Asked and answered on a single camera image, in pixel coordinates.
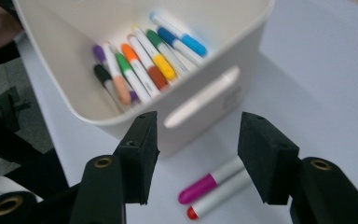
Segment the table surface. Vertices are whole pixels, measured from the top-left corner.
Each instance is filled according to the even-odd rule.
[[[88,160],[118,140],[75,117],[29,40],[19,42],[36,98],[70,185]],[[270,120],[300,146],[299,158],[338,165],[358,188],[358,5],[278,0],[243,102],[175,155],[158,160],[147,206],[127,205],[128,223],[193,223],[176,200],[188,184],[237,153],[241,112]],[[269,206],[251,185],[198,223],[290,223],[289,206]]]

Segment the yellow marker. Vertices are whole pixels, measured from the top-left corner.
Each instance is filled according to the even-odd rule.
[[[162,56],[149,41],[145,33],[137,26],[133,27],[133,32],[162,75],[165,76],[169,81],[174,80],[176,78],[175,71],[167,62],[167,60],[165,60],[164,56]]]

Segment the white bin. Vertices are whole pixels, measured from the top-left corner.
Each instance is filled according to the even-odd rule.
[[[134,118],[158,111],[158,148],[171,155],[245,95],[273,0],[17,0],[31,42],[70,110],[121,139]],[[92,46],[126,41],[131,27],[155,28],[156,12],[203,43],[203,66],[150,104],[120,114],[93,75]]]

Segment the gray carpet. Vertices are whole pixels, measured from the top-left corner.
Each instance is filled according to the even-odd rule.
[[[52,149],[53,145],[46,124],[20,58],[0,65],[0,94],[11,87],[16,87],[20,96],[19,103],[30,105],[29,108],[16,114],[20,124],[20,130],[16,134],[42,153]],[[0,159],[0,175],[4,175],[17,167],[19,165],[16,163]]]

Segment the red marker cap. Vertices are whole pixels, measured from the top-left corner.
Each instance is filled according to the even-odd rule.
[[[194,212],[193,207],[189,207],[189,208],[187,209],[187,216],[188,216],[188,218],[190,218],[191,220],[195,220],[195,219],[199,218],[199,217],[197,216],[196,212]]]

